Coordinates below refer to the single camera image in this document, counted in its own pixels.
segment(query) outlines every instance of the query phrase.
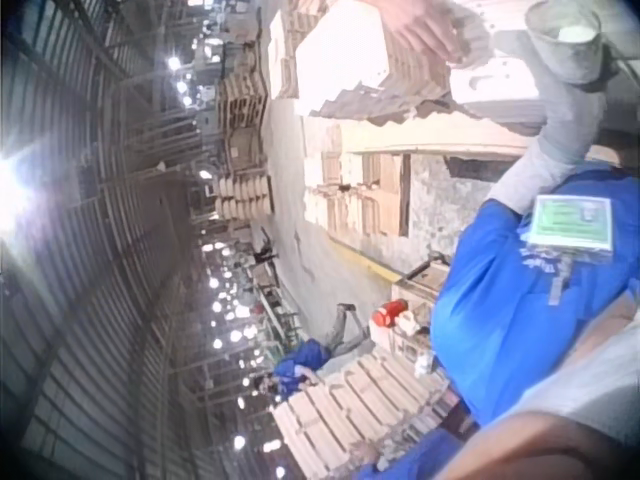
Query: white sleeve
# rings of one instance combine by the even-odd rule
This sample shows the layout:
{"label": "white sleeve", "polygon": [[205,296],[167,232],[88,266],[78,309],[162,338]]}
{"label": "white sleeve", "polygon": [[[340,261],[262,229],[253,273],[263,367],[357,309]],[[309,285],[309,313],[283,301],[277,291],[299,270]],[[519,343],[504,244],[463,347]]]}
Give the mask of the white sleeve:
{"label": "white sleeve", "polygon": [[520,215],[531,211],[536,196],[549,193],[571,175],[575,163],[556,160],[542,151],[536,138],[489,192],[488,199],[498,200]]}

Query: person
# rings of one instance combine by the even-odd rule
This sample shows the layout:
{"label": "person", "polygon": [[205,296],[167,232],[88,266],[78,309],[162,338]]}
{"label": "person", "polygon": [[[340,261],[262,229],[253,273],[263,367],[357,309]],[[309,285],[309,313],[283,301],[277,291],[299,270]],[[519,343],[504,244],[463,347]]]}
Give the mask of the person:
{"label": "person", "polygon": [[[512,45],[534,75],[547,123],[461,235],[431,321],[435,353],[480,425],[550,375],[601,312],[637,289],[640,272],[638,179],[584,161],[603,117],[602,89],[560,82],[526,33]],[[529,250],[525,240],[540,193],[611,201],[611,258],[575,260],[557,305],[550,292],[559,259]]]}
{"label": "person", "polygon": [[627,326],[589,335],[589,347],[472,437],[436,478],[640,478],[640,313],[632,323],[620,312],[609,318]]}
{"label": "person", "polygon": [[355,480],[422,480],[438,473],[462,447],[462,442],[442,428],[436,428],[405,455],[383,471],[378,470],[380,453],[369,442],[354,447],[362,467]]}
{"label": "person", "polygon": [[255,389],[265,395],[280,395],[286,400],[310,385],[321,383],[322,380],[316,373],[318,370],[332,358],[352,352],[368,338],[367,330],[363,329],[359,335],[344,342],[347,312],[350,312],[358,323],[354,305],[338,304],[336,321],[326,340],[318,341],[311,338],[302,342],[295,351],[280,360],[273,373],[255,377]]}

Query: corrugated metal wall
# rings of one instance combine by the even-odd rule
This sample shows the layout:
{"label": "corrugated metal wall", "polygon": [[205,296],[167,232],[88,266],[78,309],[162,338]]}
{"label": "corrugated metal wall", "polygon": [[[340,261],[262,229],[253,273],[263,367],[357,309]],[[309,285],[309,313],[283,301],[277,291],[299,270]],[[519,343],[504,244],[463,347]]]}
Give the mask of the corrugated metal wall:
{"label": "corrugated metal wall", "polygon": [[2,155],[38,198],[0,247],[2,433],[42,478],[223,478],[190,448],[193,403],[165,374],[186,297],[183,187],[118,177],[124,137],[105,136],[151,100],[135,86],[111,105],[153,68],[140,45],[105,47],[132,35],[118,3],[3,11]]}

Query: bright light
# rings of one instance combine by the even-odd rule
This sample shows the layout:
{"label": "bright light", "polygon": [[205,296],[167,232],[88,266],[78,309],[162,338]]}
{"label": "bright light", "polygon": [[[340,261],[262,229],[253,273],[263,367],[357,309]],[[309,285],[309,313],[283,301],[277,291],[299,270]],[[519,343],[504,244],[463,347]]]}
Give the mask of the bright light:
{"label": "bright light", "polygon": [[251,310],[249,307],[245,307],[244,305],[238,305],[236,307],[236,317],[237,318],[248,318],[251,315]]}
{"label": "bright light", "polygon": [[238,435],[233,439],[233,448],[236,450],[242,450],[242,447],[244,447],[246,443],[247,442],[244,437],[242,435]]}
{"label": "bright light", "polygon": [[242,332],[234,330],[229,335],[229,339],[231,340],[231,343],[238,343],[240,340],[242,340]]}
{"label": "bright light", "polygon": [[167,60],[167,65],[169,65],[169,68],[175,72],[180,68],[182,63],[180,63],[180,59],[178,57],[171,57],[169,60]]}
{"label": "bright light", "polygon": [[281,446],[282,446],[282,441],[279,439],[275,439],[265,443],[264,446],[262,447],[262,450],[264,450],[264,453],[269,453],[269,452],[273,452],[274,450],[278,450]]}
{"label": "bright light", "polygon": [[0,233],[13,230],[30,197],[29,191],[20,185],[12,166],[0,160]]}

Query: blue jacket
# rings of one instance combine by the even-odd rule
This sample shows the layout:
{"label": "blue jacket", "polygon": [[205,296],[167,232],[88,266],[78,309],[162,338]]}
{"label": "blue jacket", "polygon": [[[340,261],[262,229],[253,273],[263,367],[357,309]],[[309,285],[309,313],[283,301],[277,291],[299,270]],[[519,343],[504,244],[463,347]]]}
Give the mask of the blue jacket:
{"label": "blue jacket", "polygon": [[461,447],[460,440],[436,428],[386,470],[380,472],[375,465],[365,465],[355,480],[427,480],[449,463]]}
{"label": "blue jacket", "polygon": [[280,360],[276,368],[273,369],[273,374],[280,378],[280,395],[283,400],[296,393],[299,390],[300,383],[304,380],[304,378],[296,377],[296,365],[302,365],[317,371],[330,359],[331,352],[329,349],[311,338]]}
{"label": "blue jacket", "polygon": [[[518,229],[528,217],[490,200],[460,237],[433,311],[434,350],[481,425],[547,377],[585,326],[637,285],[638,180],[619,170],[591,170],[569,177],[554,193],[611,199],[610,262],[575,262],[560,304],[550,306],[554,262],[523,251]],[[532,259],[537,266],[525,264]]]}

